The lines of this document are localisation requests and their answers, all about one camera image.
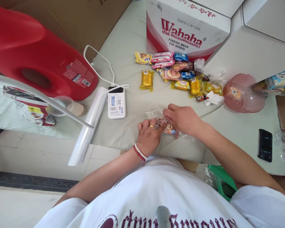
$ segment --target black phone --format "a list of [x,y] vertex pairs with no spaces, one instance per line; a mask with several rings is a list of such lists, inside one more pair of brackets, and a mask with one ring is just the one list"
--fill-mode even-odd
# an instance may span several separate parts
[[272,162],[272,134],[263,129],[259,129],[259,152],[257,156],[267,162]]

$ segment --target red plastic bottle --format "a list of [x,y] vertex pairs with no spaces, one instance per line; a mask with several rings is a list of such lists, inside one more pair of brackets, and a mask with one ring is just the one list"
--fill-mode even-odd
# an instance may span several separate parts
[[73,47],[34,18],[1,7],[0,72],[49,97],[75,101],[87,98],[98,84],[97,74]]

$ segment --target white t-shirt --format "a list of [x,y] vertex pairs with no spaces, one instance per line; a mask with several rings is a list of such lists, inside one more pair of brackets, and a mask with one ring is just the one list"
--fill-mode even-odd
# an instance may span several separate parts
[[36,227],[285,228],[285,196],[245,186],[229,203],[177,160],[148,159],[90,204],[68,199]]

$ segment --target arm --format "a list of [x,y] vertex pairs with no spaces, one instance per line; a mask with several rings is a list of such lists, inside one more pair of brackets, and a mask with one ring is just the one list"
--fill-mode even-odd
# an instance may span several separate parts
[[202,121],[191,107],[170,104],[163,114],[175,128],[202,141],[236,183],[266,186],[285,195],[281,186],[255,160]]
[[[137,146],[146,157],[155,151],[160,143],[161,133],[166,127],[166,124],[158,129],[149,127],[149,125],[155,126],[156,124],[157,120],[151,119],[144,120],[137,126]],[[54,206],[70,198],[80,198],[87,203],[92,202],[101,193],[112,188],[120,178],[141,162],[142,159],[131,148],[126,153],[87,175],[82,181],[68,190]]]

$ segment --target hand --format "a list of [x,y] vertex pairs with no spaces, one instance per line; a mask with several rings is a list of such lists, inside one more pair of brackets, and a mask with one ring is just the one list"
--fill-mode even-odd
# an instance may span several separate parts
[[164,109],[163,115],[177,130],[197,139],[207,126],[191,107],[169,104],[168,108]]
[[158,147],[161,141],[161,135],[167,123],[162,124],[159,128],[149,127],[149,125],[156,126],[157,120],[144,120],[137,125],[138,140],[137,147],[143,155],[149,157]]

